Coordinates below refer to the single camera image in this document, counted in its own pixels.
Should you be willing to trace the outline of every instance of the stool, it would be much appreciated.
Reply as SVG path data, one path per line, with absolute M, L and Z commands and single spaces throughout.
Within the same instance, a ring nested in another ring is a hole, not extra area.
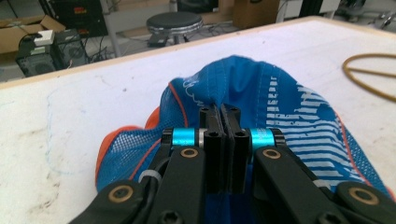
M 202 27 L 203 21 L 200 15 L 191 12 L 165 12 L 150 17 L 146 25 L 150 33 L 154 35 L 170 35 L 178 44 L 178 37 L 191 33 Z

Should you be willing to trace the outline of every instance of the black cable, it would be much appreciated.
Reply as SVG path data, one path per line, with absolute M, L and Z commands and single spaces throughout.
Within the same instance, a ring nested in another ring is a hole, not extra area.
M 229 33 L 237 31 L 233 28 L 233 26 L 230 23 L 208 24 L 207 26 L 202 29 L 199 29 L 197 32 L 189 35 L 188 39 L 191 39 L 196 35 L 199 35 L 201 37 L 211 37 L 211 36 L 217 36 L 217 35 L 222 35 L 222 34 L 229 34 Z
M 91 34 L 91 31 L 88 31 L 88 35 L 87 35 L 87 37 L 86 37 L 86 39 L 85 39 L 85 43 L 84 43 L 84 49 L 85 49 L 85 51 L 87 51 L 88 40 L 89 40 L 89 39 L 92 40 L 92 38 L 93 38 L 93 36 L 92 36 L 92 34 Z M 92 56 L 89 56 L 89 55 L 87 54 L 88 63 L 92 63 L 92 57 L 93 57 L 95 54 L 96 54 L 96 53 L 94 53 Z
M 289 2 L 289 0 L 285 1 L 282 6 L 280 6 L 280 8 L 277 10 L 277 13 L 280 12 L 280 10 L 282 10 L 282 7 L 285 6 L 287 3 Z
M 35 38 L 37 38 L 37 37 L 42 37 L 42 35 L 41 34 L 39 34 L 39 33 L 35 33 L 35 34 L 28 34 L 27 32 L 25 32 L 26 33 L 26 35 L 24 35 L 22 38 L 21 38 L 21 40 L 20 40 L 20 43 L 18 44 L 18 47 L 21 45 L 21 42 L 22 41 L 25 41 L 26 40 L 26 36 L 30 36 L 30 41 L 35 41 Z
M 77 36 L 78 36 L 78 34 L 73 35 L 66 43 L 64 43 L 64 47 L 62 48 L 62 52 L 64 52 L 64 49 L 66 48 L 66 45 L 68 45 L 68 44 L 70 44 L 72 42 L 75 42 L 75 37 L 77 37 Z
M 9 5 L 9 7 L 11 8 L 12 12 L 14 13 L 14 16 L 15 16 L 16 18 L 18 18 L 17 13 L 15 12 L 14 7 L 11 5 L 11 3 L 9 3 L 9 0 L 7 0 L 7 3 L 8 3 L 8 5 Z
M 111 11 L 113 8 L 115 8 L 122 0 L 119 0 L 118 2 L 114 3 L 109 9 L 108 11 Z
M 128 39 L 130 39 L 130 40 L 132 40 L 132 41 L 138 41 L 138 42 L 146 43 L 146 44 L 149 42 L 148 40 L 144 40 L 144 39 L 137 39 L 137 38 L 131 38 L 131 37 L 125 37 L 125 38 L 128 38 Z M 125 48 L 124 52 L 123 52 L 121 55 L 122 55 L 122 56 L 126 55 L 127 52 L 129 51 L 129 49 L 130 49 L 131 46 L 134 46 L 134 43 L 128 44 L 128 46 Z M 139 52 L 139 51 L 141 51 L 142 49 L 146 49 L 146 48 L 147 48 L 147 47 L 146 47 L 146 45 L 145 45 L 145 46 L 142 47 L 142 48 L 137 48 L 137 49 L 131 48 L 131 51 L 132 51 L 132 52 L 136 52 L 136 51 Z
M 100 43 L 99 43 L 99 51 L 102 50 L 102 42 L 103 42 L 103 38 L 105 38 L 104 35 L 102 35 L 102 38 L 100 39 Z
M 168 165 L 169 158 L 160 161 L 154 168 L 161 176 L 165 173 L 166 167 Z M 139 210 L 137 217 L 134 219 L 134 224 L 146 223 L 149 216 L 149 211 L 153 205 L 155 195 L 157 194 L 158 187 L 161 183 L 158 179 L 152 176 L 144 176 L 140 182 L 145 187 L 146 190 L 146 201 L 142 208 Z
M 184 39 L 184 42 L 190 42 L 190 40 L 187 38 L 187 36 L 186 35 L 183 35 L 183 39 Z
M 82 46 L 81 40 L 78 41 L 78 45 L 79 45 L 79 47 L 74 50 L 72 55 L 70 55 L 70 61 L 72 61 L 72 62 L 73 62 L 73 59 L 81 52 L 83 53 L 85 60 L 87 59 L 87 51 L 85 51 L 85 48 Z M 72 62 L 70 62 L 70 61 L 69 61 L 69 65 L 67 68 L 69 68 L 72 65 Z
M 99 50 L 97 53 L 91 56 L 91 63 L 96 63 L 102 61 L 102 52 L 107 51 L 107 46 L 104 49 Z
M 38 3 L 40 4 L 41 8 L 44 11 L 44 14 L 51 16 L 52 18 L 55 18 L 52 10 L 50 9 L 49 2 L 47 0 L 38 0 Z
M 85 52 L 87 52 L 87 43 L 88 43 L 88 39 L 89 39 L 89 37 L 85 38 L 84 45 L 83 45 Z M 86 54 L 85 54 L 85 62 L 87 63 L 87 62 L 89 61 L 89 59 L 90 59 L 90 57 L 89 57 L 88 54 L 86 53 Z

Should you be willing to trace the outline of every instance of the electronic equipment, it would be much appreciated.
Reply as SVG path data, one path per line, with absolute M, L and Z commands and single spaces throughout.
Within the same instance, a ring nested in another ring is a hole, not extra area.
M 342 4 L 345 4 L 347 7 L 355 9 L 355 10 L 361 9 L 365 3 L 366 3 L 366 0 L 344 0 L 344 1 L 342 1 Z
M 304 0 L 299 17 L 319 15 L 322 4 L 323 0 Z
M 37 47 L 51 45 L 55 38 L 55 32 L 53 30 L 39 31 L 40 37 L 35 38 L 35 45 Z
M 67 29 L 76 29 L 81 37 L 107 35 L 99 0 L 50 0 L 55 19 Z
M 219 10 L 219 0 L 178 0 L 177 11 L 195 13 L 216 12 Z
M 64 68 L 59 50 L 52 45 L 37 47 L 33 38 L 24 38 L 21 41 L 15 61 L 26 77 L 42 75 Z
M 61 53 L 64 67 L 76 67 L 87 63 L 87 53 L 76 29 L 55 34 L 54 45 Z
M 152 48 L 162 48 L 166 46 L 166 42 L 168 41 L 168 35 L 151 35 L 148 40 L 148 46 Z

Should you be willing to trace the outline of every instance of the white table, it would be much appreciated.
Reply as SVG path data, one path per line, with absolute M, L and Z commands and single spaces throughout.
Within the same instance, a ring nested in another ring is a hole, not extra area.
M 104 136 L 143 126 L 173 77 L 233 54 L 273 63 L 324 96 L 396 191 L 396 104 L 341 70 L 366 52 L 395 54 L 396 35 L 305 18 L 1 84 L 0 223 L 70 221 L 96 195 Z M 389 71 L 395 64 L 374 63 Z M 396 93 L 394 80 L 370 82 Z

